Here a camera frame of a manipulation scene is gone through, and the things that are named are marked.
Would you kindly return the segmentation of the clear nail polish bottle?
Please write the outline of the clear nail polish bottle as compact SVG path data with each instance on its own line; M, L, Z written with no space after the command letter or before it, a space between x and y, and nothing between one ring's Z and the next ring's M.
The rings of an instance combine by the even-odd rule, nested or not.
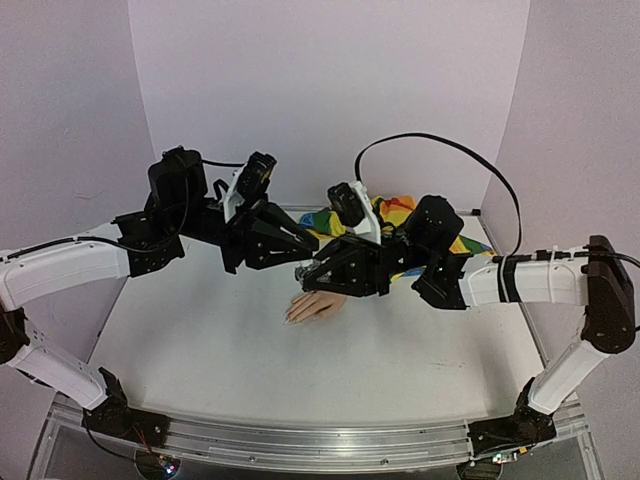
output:
M299 282L303 283L304 280L313 274L318 269L318 266L313 263L309 264L301 264L294 268L294 278Z

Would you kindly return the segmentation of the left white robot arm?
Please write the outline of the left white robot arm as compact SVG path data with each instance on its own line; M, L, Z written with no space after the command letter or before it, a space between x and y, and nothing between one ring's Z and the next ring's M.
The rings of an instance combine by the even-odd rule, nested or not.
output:
M148 170L151 192L143 210L1 255L1 362L75 401L89 432L162 447L170 420L130 406L113 373L50 342L28 320L25 304L100 280L157 272L184 257L183 237L219 247L230 274L240 265L262 270L307 260L319 248L316 237L268 199L274 157L253 153L213 197L205 163L196 150L166 151Z

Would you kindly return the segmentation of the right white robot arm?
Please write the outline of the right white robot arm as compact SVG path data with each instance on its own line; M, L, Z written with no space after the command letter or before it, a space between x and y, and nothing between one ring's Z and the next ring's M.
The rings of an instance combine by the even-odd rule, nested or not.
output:
M329 242L295 277L306 291L351 297L388 294L394 275L419 267L412 289L429 306L467 310L498 303L581 306L584 325L565 350L518 396L512 414L468 427L476 459L516 452L556 436L560 404L607 357L629 349L636 338L634 286L624 265L629 257L593 235L583 248L531 254L455 254L464 225L447 200L423 197L390 237L375 243L353 234Z

